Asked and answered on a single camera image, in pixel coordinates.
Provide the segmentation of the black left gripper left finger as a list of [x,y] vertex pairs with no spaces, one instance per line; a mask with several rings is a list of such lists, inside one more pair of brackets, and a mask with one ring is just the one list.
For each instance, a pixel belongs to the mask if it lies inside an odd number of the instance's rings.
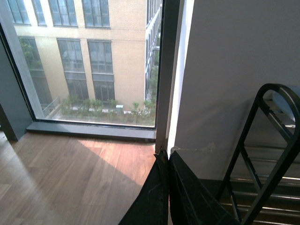
[[145,183],[120,225],[168,224],[169,176],[168,155],[161,150]]

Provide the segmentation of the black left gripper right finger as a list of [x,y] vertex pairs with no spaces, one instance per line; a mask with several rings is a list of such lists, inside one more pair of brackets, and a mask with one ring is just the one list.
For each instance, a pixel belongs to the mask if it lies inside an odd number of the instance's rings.
[[238,225],[174,151],[169,158],[170,213],[174,225]]

